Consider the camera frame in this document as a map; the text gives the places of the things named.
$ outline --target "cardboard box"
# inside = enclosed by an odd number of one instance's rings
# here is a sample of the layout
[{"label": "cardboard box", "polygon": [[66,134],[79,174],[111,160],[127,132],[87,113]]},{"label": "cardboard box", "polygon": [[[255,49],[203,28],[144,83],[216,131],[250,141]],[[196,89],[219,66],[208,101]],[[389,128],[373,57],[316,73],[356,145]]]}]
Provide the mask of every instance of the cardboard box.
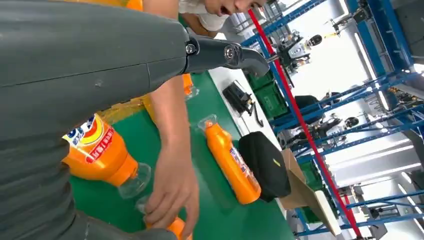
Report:
[{"label": "cardboard box", "polygon": [[339,223],[327,201],[323,191],[314,192],[307,184],[293,152],[284,149],[282,152],[285,168],[290,182],[291,194],[279,200],[285,209],[295,209],[309,206],[322,223],[337,236],[342,233]]}]

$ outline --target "bottle label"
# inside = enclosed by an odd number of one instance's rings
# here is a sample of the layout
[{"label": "bottle label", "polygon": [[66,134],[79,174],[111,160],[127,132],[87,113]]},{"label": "bottle label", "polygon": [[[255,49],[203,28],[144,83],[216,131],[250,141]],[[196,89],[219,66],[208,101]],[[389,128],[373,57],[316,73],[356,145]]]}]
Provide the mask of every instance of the bottle label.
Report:
[{"label": "bottle label", "polygon": [[102,156],[105,150],[108,149],[108,147],[111,145],[113,135],[114,135],[114,129],[109,127],[109,129],[106,131],[106,133],[101,138],[101,140],[88,153],[88,156],[85,157],[85,161],[89,164],[92,164],[98,158],[100,158],[100,156]]},{"label": "bottle label", "polygon": [[255,176],[253,175],[253,172],[251,171],[251,169],[246,165],[246,163],[243,160],[243,157],[240,155],[239,151],[237,151],[237,149],[235,147],[232,147],[229,150],[229,153],[231,154],[234,161],[237,163],[238,167],[241,169],[241,172],[244,174],[244,176],[250,182],[253,189],[255,191],[258,191],[261,187],[259,186],[259,183],[256,180]]},{"label": "bottle label", "polygon": [[[71,147],[78,149],[85,155],[85,161],[89,164],[94,163],[103,152],[111,145],[115,130],[104,124],[100,117],[94,114],[81,126],[73,129],[62,138],[65,139]],[[83,148],[93,145],[89,152]]]},{"label": "bottle label", "polygon": [[104,126],[100,117],[93,115],[81,126],[63,136],[72,147],[87,146],[97,142],[103,135]]}]

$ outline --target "finger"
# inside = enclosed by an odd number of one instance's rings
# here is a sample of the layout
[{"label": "finger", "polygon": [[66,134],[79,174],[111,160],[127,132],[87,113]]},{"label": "finger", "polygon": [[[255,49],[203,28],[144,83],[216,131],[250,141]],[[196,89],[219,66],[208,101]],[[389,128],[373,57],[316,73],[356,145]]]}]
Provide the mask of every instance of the finger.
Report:
[{"label": "finger", "polygon": [[199,194],[195,193],[190,196],[188,203],[185,206],[185,211],[187,213],[187,218],[185,220],[185,226],[182,230],[181,237],[186,239],[192,234],[195,229],[196,223],[199,219]]},{"label": "finger", "polygon": [[175,218],[178,216],[178,213],[180,212],[181,208],[187,202],[187,199],[189,198],[189,196],[190,196],[189,193],[180,194],[175,199],[172,206],[165,213],[165,215],[159,221],[157,221],[152,227],[153,228],[167,228],[167,227],[169,227],[175,221]]},{"label": "finger", "polygon": [[165,193],[161,190],[153,190],[150,197],[147,200],[147,203],[144,206],[144,211],[146,215],[154,212],[158,206],[161,204],[165,197]]},{"label": "finger", "polygon": [[177,196],[178,191],[165,194],[159,206],[157,206],[156,209],[147,214],[147,216],[145,216],[145,220],[155,226],[155,224],[167,214]]}]

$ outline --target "hand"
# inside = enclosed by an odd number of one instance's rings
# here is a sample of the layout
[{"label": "hand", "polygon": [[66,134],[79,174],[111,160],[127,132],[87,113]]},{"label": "hand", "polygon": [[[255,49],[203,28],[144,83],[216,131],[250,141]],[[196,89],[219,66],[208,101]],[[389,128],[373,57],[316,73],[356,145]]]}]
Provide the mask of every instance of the hand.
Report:
[{"label": "hand", "polygon": [[190,147],[163,146],[156,163],[153,193],[145,206],[145,221],[152,228],[167,228],[185,207],[187,218],[181,237],[192,234],[199,217],[199,186]]}]

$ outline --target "gray robot arm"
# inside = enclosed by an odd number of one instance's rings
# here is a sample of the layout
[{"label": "gray robot arm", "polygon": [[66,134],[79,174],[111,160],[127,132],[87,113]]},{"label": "gray robot arm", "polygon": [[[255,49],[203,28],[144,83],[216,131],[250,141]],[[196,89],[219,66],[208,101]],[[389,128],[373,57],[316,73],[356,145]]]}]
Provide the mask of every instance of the gray robot arm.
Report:
[{"label": "gray robot arm", "polygon": [[174,20],[83,3],[0,1],[0,239],[148,239],[76,211],[61,136],[171,77],[216,67],[268,71],[257,52],[190,37]]}]

